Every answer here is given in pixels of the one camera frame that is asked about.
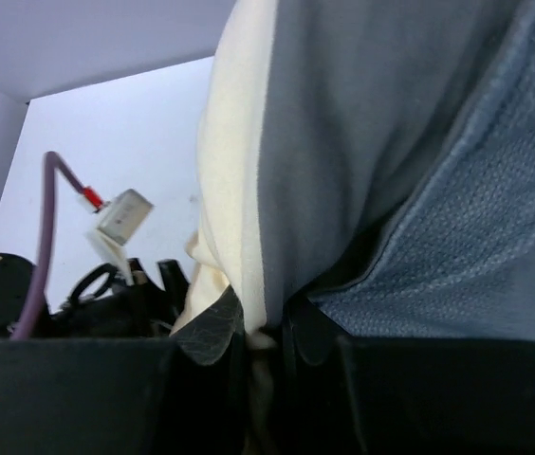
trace red connector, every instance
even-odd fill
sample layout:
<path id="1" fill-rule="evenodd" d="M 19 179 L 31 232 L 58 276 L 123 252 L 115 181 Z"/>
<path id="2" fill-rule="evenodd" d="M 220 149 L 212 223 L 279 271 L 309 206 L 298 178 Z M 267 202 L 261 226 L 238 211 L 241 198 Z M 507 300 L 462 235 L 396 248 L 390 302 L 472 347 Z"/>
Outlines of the red connector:
<path id="1" fill-rule="evenodd" d="M 103 208 L 103 200 L 91 187 L 84 187 L 83 196 L 97 211 Z"/>

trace purple cable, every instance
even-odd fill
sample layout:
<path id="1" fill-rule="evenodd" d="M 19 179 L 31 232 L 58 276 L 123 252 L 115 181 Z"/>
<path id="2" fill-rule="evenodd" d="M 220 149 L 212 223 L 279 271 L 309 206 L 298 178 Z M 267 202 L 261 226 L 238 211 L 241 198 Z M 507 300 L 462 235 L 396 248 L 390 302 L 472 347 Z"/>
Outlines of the purple cable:
<path id="1" fill-rule="evenodd" d="M 26 339 L 31 336 L 38 317 L 45 306 L 45 288 L 52 257 L 52 239 L 55 231 L 56 175 L 61 171 L 75 191 L 83 193 L 83 185 L 56 152 L 44 155 L 44 201 L 42 206 L 42 225 L 38 260 L 33 270 L 28 295 L 21 317 L 15 325 L 10 339 Z"/>

